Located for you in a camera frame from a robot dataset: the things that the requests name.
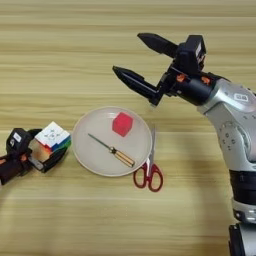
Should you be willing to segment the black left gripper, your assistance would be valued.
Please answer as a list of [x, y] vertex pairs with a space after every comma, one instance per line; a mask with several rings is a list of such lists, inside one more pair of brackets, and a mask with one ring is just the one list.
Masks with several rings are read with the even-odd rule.
[[[28, 133], [35, 137], [41, 131], [42, 129], [30, 129]], [[32, 167], [46, 173], [64, 157], [66, 151], [66, 147], [54, 151], [43, 163], [25, 154], [18, 158], [0, 157], [0, 184], [5, 185], [16, 176], [25, 175]]]

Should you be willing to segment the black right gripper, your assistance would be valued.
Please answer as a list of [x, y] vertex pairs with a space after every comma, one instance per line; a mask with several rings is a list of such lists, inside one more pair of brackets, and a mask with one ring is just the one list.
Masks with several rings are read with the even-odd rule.
[[[138, 37], [151, 50], [171, 58], [175, 57], [178, 46], [171, 41], [154, 33], [139, 33]], [[201, 106], [209, 99], [216, 82], [220, 79], [220, 76], [210, 72], [184, 73], [170, 67], [155, 87], [132, 70], [118, 66], [113, 66], [112, 70], [128, 88], [150, 99], [149, 102], [154, 106], [160, 103], [164, 95], [178, 96], [195, 106]]]

